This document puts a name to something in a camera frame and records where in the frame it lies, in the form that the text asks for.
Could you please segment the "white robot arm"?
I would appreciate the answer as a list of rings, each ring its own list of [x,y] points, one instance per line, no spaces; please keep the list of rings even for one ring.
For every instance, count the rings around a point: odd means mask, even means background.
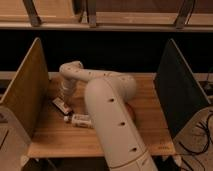
[[[80,61],[64,63],[62,92],[69,97],[72,83],[87,83],[84,101],[110,171],[158,171],[125,103],[136,94],[129,74],[84,69]]]

